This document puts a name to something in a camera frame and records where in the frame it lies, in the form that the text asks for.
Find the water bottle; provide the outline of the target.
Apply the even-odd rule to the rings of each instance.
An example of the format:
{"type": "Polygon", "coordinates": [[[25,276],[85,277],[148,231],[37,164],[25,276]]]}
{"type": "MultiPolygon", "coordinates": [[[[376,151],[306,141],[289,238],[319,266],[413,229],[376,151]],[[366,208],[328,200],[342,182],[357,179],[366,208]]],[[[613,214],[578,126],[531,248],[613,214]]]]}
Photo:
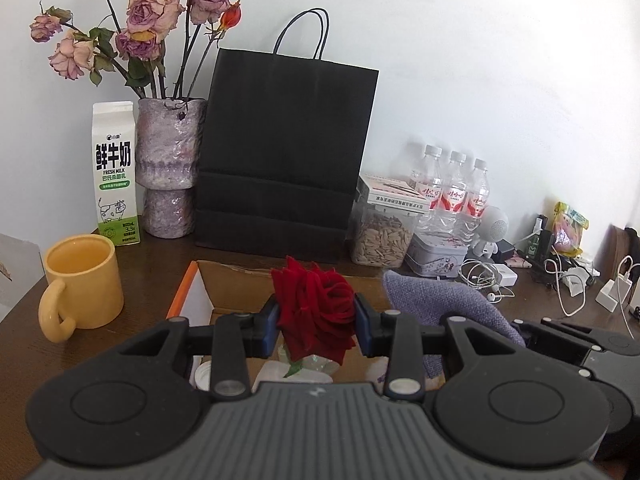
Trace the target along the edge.
{"type": "Polygon", "coordinates": [[[480,226],[489,195],[488,165],[483,159],[477,158],[473,171],[470,173],[468,192],[461,218],[461,238],[467,245],[471,243],[473,235],[480,226]]]}
{"type": "Polygon", "coordinates": [[[438,228],[444,233],[451,233],[454,230],[458,214],[462,211],[466,194],[466,182],[463,174],[465,159],[466,155],[463,153],[457,151],[450,153],[437,220],[438,228]]]}
{"type": "Polygon", "coordinates": [[[427,144],[418,166],[411,171],[409,185],[427,201],[426,209],[416,224],[418,232],[431,229],[442,195],[440,156],[442,156],[441,148],[427,144]]]}

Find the black power adapter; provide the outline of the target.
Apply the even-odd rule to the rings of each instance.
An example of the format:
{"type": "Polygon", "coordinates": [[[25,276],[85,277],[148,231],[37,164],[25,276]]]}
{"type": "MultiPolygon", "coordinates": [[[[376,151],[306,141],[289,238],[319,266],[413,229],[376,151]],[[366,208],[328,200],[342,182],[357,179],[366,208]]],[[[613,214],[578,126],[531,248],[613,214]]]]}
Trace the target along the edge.
{"type": "Polygon", "coordinates": [[[507,240],[500,240],[497,243],[498,246],[498,254],[504,260],[511,258],[514,255],[515,247],[513,244],[508,242],[507,240]]]}

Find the clear seed container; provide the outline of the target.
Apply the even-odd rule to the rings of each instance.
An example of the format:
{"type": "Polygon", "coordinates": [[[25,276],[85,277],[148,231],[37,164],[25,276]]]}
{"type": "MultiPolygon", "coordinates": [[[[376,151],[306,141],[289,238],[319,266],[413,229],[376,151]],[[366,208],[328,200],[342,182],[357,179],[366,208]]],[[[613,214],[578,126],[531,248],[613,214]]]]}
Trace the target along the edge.
{"type": "Polygon", "coordinates": [[[397,269],[405,260],[418,215],[392,207],[356,203],[352,215],[352,262],[397,269]]]}

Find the grey metal tin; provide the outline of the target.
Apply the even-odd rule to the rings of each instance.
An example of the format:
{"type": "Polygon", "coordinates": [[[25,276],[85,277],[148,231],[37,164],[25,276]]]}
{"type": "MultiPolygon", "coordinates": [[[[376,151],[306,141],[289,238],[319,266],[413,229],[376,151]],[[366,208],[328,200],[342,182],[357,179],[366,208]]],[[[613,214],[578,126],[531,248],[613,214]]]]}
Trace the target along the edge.
{"type": "Polygon", "coordinates": [[[468,253],[457,237],[435,233],[414,233],[405,260],[421,278],[456,278],[468,253]]]}

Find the black paper bag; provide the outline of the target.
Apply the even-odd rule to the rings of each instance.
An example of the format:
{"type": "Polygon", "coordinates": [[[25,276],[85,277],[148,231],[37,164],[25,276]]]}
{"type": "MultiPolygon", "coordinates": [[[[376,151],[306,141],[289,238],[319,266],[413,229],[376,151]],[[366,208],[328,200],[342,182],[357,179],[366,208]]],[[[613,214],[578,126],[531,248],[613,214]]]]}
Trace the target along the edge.
{"type": "Polygon", "coordinates": [[[311,8],[311,58],[222,49],[195,189],[195,243],[317,262],[344,252],[378,71],[322,58],[329,13],[311,8]]]}

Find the purple cloth pouch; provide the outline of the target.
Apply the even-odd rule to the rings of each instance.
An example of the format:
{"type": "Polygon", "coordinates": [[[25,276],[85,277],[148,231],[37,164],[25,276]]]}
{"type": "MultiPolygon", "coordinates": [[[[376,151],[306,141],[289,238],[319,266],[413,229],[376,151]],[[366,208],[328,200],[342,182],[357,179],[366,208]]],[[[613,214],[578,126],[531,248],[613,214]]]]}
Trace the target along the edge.
{"type": "Polygon", "coordinates": [[[410,314],[421,325],[439,327],[448,318],[465,318],[465,326],[450,325],[454,335],[445,352],[423,358],[424,380],[457,374],[473,356],[510,356],[525,347],[517,330],[480,292],[461,283],[413,278],[387,271],[382,283],[390,306],[410,314]]]}

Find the white robot figurine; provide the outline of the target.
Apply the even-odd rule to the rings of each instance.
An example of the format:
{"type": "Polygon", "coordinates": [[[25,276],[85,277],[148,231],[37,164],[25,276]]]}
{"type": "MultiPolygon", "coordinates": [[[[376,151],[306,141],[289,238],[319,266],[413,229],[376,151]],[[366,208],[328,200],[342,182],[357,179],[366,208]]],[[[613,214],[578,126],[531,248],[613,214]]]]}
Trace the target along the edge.
{"type": "Polygon", "coordinates": [[[472,255],[477,258],[491,258],[498,252],[498,243],[503,240],[508,229],[508,216],[500,208],[488,206],[472,238],[472,255]]]}

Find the white green milk carton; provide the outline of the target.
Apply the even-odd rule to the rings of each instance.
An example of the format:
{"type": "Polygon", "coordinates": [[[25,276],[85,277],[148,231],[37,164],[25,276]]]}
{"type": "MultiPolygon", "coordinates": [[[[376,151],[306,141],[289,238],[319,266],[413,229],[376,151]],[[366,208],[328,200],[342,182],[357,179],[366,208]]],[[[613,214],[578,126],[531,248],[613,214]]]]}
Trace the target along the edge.
{"type": "Polygon", "coordinates": [[[91,139],[98,231],[116,246],[138,244],[134,103],[94,104],[91,139]]]}

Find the dried rose bouquet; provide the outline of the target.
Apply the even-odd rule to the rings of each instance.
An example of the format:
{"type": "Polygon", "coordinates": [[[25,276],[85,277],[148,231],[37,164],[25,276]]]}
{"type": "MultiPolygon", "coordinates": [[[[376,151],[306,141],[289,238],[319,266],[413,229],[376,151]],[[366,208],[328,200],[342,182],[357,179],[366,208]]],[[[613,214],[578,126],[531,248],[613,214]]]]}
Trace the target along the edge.
{"type": "Polygon", "coordinates": [[[87,77],[98,86],[105,73],[116,72],[140,99],[189,101],[212,47],[240,24],[239,0],[128,0],[118,18],[110,0],[107,21],[82,30],[73,12],[49,6],[29,24],[29,36],[45,44],[60,36],[48,57],[55,73],[66,80],[87,77]],[[166,40],[184,21],[184,40],[174,90],[166,87],[166,40]]]}

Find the middle water bottle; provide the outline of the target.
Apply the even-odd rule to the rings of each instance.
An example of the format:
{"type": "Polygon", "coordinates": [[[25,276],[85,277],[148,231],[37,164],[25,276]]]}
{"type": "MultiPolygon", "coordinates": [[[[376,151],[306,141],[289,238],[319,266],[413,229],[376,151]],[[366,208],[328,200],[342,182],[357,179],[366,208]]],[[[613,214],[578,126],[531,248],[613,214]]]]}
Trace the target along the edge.
{"type": "Polygon", "coordinates": [[[463,174],[465,159],[466,155],[463,153],[457,151],[450,153],[437,220],[438,228],[444,233],[451,233],[454,230],[458,214],[462,211],[466,194],[466,182],[463,174]]]}

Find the white flat box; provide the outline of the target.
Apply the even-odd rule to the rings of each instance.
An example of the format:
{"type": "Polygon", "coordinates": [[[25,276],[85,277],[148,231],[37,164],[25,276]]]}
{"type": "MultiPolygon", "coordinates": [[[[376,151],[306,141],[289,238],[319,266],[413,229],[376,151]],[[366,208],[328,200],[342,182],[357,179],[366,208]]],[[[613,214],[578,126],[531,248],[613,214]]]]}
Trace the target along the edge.
{"type": "Polygon", "coordinates": [[[430,209],[428,200],[403,180],[360,174],[357,191],[360,200],[374,206],[392,207],[419,214],[430,209]]]}

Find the white charger block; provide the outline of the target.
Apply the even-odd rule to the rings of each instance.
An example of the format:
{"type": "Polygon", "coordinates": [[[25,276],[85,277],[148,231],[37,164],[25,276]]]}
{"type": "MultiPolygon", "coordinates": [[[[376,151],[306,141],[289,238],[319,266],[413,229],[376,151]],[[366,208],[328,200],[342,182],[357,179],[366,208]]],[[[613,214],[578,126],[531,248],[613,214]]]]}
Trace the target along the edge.
{"type": "Polygon", "coordinates": [[[501,287],[512,287],[518,281],[518,274],[502,263],[495,265],[497,284],[501,287]]]}

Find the yellow ceramic mug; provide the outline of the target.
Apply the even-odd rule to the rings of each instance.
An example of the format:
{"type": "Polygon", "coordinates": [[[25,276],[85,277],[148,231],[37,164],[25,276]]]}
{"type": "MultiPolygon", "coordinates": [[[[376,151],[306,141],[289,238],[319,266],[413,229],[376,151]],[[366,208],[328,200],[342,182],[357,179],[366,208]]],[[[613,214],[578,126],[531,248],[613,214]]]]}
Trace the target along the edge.
{"type": "Polygon", "coordinates": [[[115,246],[98,234],[67,237],[43,258],[48,286],[38,307],[43,335],[56,344],[75,330],[110,324],[124,308],[115,246]]]}

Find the red cardboard box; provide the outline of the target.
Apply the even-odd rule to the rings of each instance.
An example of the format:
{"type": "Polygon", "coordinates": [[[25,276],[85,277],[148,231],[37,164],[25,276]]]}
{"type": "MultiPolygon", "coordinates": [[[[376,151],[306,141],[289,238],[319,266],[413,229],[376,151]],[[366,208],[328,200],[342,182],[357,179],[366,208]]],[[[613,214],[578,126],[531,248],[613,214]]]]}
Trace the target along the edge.
{"type": "Polygon", "coordinates": [[[380,278],[344,276],[290,260],[282,269],[254,271],[216,262],[191,263],[167,315],[190,325],[186,342],[195,361],[208,359],[204,380],[219,378],[247,393],[268,382],[334,377],[305,367],[315,354],[334,363],[348,382],[370,382],[395,399],[422,396],[422,364],[447,348],[445,327],[420,324],[393,308],[380,278]]]}

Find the right water bottle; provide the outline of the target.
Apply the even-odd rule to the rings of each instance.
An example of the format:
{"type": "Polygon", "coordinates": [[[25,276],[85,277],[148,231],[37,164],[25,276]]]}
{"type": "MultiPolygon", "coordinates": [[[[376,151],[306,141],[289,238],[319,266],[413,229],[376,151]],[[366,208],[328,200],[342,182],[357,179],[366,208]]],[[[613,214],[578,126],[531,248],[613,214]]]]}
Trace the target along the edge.
{"type": "Polygon", "coordinates": [[[470,173],[468,192],[461,218],[461,238],[467,245],[471,243],[473,235],[480,226],[489,195],[488,165],[483,159],[477,158],[473,171],[470,173]]]}

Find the white earphones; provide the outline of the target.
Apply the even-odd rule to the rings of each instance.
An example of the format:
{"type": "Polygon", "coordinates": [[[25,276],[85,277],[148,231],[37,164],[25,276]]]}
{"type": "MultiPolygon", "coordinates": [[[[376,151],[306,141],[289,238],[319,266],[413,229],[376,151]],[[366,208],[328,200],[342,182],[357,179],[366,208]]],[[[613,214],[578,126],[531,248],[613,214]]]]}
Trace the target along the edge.
{"type": "Polygon", "coordinates": [[[512,287],[501,287],[497,284],[495,265],[478,259],[465,259],[458,277],[463,284],[481,292],[491,304],[498,304],[503,299],[515,297],[512,287]]]}

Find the white booklet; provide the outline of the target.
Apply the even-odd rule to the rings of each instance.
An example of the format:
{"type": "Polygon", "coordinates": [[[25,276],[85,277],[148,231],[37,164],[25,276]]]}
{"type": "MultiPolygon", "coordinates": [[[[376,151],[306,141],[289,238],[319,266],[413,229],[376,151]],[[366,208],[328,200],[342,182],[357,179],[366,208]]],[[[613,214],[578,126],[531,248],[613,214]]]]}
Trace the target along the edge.
{"type": "Polygon", "coordinates": [[[0,235],[0,321],[43,277],[39,247],[27,240],[0,235]]]}

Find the purple ceramic vase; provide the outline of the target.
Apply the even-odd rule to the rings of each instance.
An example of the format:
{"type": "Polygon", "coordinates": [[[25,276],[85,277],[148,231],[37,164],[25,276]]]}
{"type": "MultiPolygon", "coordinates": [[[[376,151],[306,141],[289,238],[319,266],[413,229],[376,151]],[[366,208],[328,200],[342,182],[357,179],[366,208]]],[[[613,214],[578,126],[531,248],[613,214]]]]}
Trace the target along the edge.
{"type": "Polygon", "coordinates": [[[136,177],[144,188],[143,229],[174,240],[194,228],[194,188],[206,116],[203,99],[139,102],[136,177]]]}

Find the red fabric rose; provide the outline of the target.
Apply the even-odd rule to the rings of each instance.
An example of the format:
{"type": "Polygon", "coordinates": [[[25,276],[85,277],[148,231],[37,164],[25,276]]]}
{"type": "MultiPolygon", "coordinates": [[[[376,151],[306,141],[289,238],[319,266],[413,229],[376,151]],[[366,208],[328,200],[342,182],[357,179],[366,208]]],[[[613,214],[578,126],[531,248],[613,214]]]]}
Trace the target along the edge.
{"type": "Polygon", "coordinates": [[[345,353],[355,347],[352,285],[333,269],[323,270],[314,262],[303,266],[292,257],[270,274],[290,373],[303,368],[307,356],[342,364],[345,353]]]}

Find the white jar lid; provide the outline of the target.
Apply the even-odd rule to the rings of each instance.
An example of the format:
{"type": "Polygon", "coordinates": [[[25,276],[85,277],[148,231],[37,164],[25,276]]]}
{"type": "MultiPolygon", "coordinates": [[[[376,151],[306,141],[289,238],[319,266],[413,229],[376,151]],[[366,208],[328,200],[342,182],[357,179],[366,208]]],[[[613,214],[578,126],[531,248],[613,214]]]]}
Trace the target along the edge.
{"type": "Polygon", "coordinates": [[[210,371],[212,370],[212,362],[201,362],[194,374],[195,385],[202,391],[210,389],[210,371]]]}

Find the yellow snack packet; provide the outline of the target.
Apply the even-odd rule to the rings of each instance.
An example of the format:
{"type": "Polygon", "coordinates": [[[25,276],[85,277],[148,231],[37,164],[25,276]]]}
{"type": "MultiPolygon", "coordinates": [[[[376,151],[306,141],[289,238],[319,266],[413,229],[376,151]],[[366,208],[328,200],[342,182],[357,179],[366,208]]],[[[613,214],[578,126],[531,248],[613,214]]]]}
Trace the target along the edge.
{"type": "Polygon", "coordinates": [[[589,220],[567,203],[554,205],[552,233],[553,248],[561,256],[574,258],[582,253],[582,232],[589,228],[589,220]]]}

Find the left water bottle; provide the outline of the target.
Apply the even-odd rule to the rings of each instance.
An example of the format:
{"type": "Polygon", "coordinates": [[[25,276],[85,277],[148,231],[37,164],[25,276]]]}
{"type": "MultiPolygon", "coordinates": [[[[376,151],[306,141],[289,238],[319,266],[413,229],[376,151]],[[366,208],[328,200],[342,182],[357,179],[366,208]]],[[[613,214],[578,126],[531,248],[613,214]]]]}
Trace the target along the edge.
{"type": "Polygon", "coordinates": [[[427,144],[418,166],[411,171],[409,185],[427,201],[426,209],[416,224],[418,232],[431,229],[442,195],[440,156],[442,156],[441,148],[427,144]]]}

